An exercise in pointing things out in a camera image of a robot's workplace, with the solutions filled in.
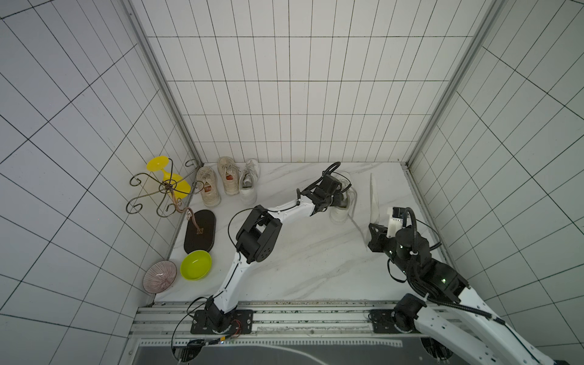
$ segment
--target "green plastic bowl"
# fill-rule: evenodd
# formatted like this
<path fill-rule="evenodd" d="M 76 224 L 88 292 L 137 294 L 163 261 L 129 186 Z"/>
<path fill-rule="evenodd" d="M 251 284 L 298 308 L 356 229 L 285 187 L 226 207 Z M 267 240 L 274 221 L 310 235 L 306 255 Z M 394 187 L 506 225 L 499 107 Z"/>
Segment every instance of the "green plastic bowl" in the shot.
<path fill-rule="evenodd" d="M 180 264 L 180 274 L 186 280 L 200 280 L 211 270 L 211 255 L 205 250 L 196 250 Z"/>

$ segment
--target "marble floor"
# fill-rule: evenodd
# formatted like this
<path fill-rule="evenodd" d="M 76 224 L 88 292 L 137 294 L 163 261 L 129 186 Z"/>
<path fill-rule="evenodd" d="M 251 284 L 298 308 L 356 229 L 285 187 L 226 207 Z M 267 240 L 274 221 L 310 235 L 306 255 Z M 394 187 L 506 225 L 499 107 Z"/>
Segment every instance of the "marble floor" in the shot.
<path fill-rule="evenodd" d="M 318 179 L 329 163 L 261 163 L 256 204 L 273 207 L 294 200 L 296 188 L 303 190 Z M 207 164 L 217 172 L 215 164 Z M 338 172 L 349 172 L 358 193 L 354 220 L 363 234 L 369 224 L 369 178 L 377 180 L 381 223 L 387 225 L 387 208 L 412 207 L 418 219 L 426 221 L 396 162 L 344 162 Z M 239 195 L 227 196 L 219 182 L 221 204 L 211 210 L 217 218 L 215 244 L 211 250 L 213 266 L 199 281 L 187 281 L 180 274 L 173 285 L 157 294 L 156 302 L 190 301 L 198 296 L 215 294 L 231 266 L 235 249 L 227 237 L 227 224 L 239 210 L 247 208 Z M 201 197 L 190 204 L 194 211 L 205 209 Z M 231 224 L 235 234 L 248 212 L 241 213 Z M 434 244 L 425 226 L 419 232 Z M 180 267 L 186 256 L 183 242 L 186 221 L 180 229 L 170 260 Z M 433 251 L 438 260 L 439 250 Z M 272 254 L 258 263 L 243 283 L 239 300 L 399 300 L 409 292 L 407 284 L 393 281 L 386 268 L 387 257 L 369 251 L 361 233 L 350 220 L 333 224 L 329 212 L 317 213 L 293 223 L 284 224 Z M 400 277 L 395 266 L 394 276 Z"/>

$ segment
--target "shoe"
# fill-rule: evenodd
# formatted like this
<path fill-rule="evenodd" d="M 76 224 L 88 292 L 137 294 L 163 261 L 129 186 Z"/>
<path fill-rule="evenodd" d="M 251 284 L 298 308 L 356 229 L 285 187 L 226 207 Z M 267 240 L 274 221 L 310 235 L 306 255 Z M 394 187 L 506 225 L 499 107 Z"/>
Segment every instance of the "shoe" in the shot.
<path fill-rule="evenodd" d="M 217 190 L 217 175 L 213 169 L 207 166 L 203 166 L 197 171 L 197 180 L 203 182 L 203 188 L 201 189 L 201 197 L 203 198 L 203 203 L 209 207 L 216 207 L 221 202 L 221 196 L 219 195 L 219 190 Z"/>
<path fill-rule="evenodd" d="M 217 169 L 221 180 L 223 180 L 223 189 L 227 195 L 239 194 L 239 168 L 231 157 L 221 157 L 217 162 Z"/>
<path fill-rule="evenodd" d="M 244 171 L 239 178 L 239 193 L 241 201 L 249 206 L 252 206 L 258 198 L 256 191 L 256 184 L 259 179 L 259 163 L 256 159 L 250 159 L 245 164 Z"/>
<path fill-rule="evenodd" d="M 345 171 L 341 172 L 341 174 L 343 176 L 335 174 L 335 177 L 341 182 L 341 189 L 344 189 L 349 185 L 349 179 L 351 178 L 351 175 Z M 335 224 L 345 223 L 349 217 L 349 209 L 352 205 L 354 205 L 354 194 L 351 190 L 347 190 L 343 193 L 343 199 L 340 206 L 329 208 L 329 211 L 331 212 L 331 221 Z"/>

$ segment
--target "red wire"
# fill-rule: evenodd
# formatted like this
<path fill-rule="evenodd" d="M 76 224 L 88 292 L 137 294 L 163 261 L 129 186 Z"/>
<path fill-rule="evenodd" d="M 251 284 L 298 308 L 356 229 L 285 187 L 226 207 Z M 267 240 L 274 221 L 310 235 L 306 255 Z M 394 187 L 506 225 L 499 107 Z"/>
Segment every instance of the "red wire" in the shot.
<path fill-rule="evenodd" d="M 241 334 L 241 322 L 239 322 L 237 319 L 234 319 L 233 322 L 237 322 L 237 331 L 235 331 L 232 338 L 237 338 Z"/>

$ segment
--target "white robotic arm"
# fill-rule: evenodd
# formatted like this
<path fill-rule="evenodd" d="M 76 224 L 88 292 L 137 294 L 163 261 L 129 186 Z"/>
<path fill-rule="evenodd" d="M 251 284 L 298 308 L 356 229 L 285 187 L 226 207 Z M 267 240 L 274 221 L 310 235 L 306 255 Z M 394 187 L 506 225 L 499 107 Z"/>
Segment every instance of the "white robotic arm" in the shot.
<path fill-rule="evenodd" d="M 397 330 L 407 333 L 415 328 L 472 365 L 554 364 L 489 308 L 465 278 L 432 258 L 430 251 L 438 245 L 430 247 L 417 233 L 416 217 L 410 208 L 394 207 L 390 213 L 388 227 L 369 225 L 369 248 L 384 252 L 406 274 L 404 282 L 418 294 L 407 294 L 393 309 L 391 318 Z M 406 227 L 408 215 L 412 224 Z M 447 307 L 480 340 L 440 317 L 426 306 L 426 301 Z"/>
<path fill-rule="evenodd" d="M 274 208 L 256 206 L 251 209 L 235 236 L 237 251 L 231 268 L 217 293 L 205 303 L 206 323 L 217 333 L 223 333 L 234 320 L 241 283 L 250 267 L 271 254 L 282 224 L 341 204 L 350 183 L 342 186 L 339 179 L 331 175 L 339 166 L 340 162 L 335 162 L 304 190 L 296 189 L 297 198 L 293 201 Z"/>
<path fill-rule="evenodd" d="M 206 320 L 216 333 L 225 332 L 234 320 L 241 283 L 249 269 L 271 253 L 282 223 L 292 222 L 337 206 L 342 187 L 331 173 L 336 162 L 297 199 L 274 208 L 252 209 L 236 238 L 235 257 L 217 293 L 205 304 Z M 377 198 L 372 179 L 370 242 L 373 252 L 384 252 L 406 274 L 406 282 L 418 295 L 406 294 L 391 312 L 397 330 L 417 329 L 445 345 L 472 365 L 553 365 L 554 361 L 523 339 L 488 307 L 452 267 L 432 258 L 427 239 L 417 232 L 416 218 L 410 208 L 392 208 L 388 227 L 378 224 Z M 410 218 L 411 225 L 406 227 Z M 426 305 L 426 301 L 447 307 L 480 338 L 452 325 Z"/>
<path fill-rule="evenodd" d="M 309 217 L 314 212 L 314 203 L 306 196 L 300 200 L 293 200 L 281 206 L 268 208 L 267 213 L 280 223 L 290 223 L 303 217 Z M 257 261 L 248 262 L 246 257 L 238 251 L 235 253 L 231 268 L 223 283 L 213 296 L 215 305 L 223 313 L 229 313 L 237 306 L 241 282 L 245 279 L 249 268 L 257 265 Z"/>

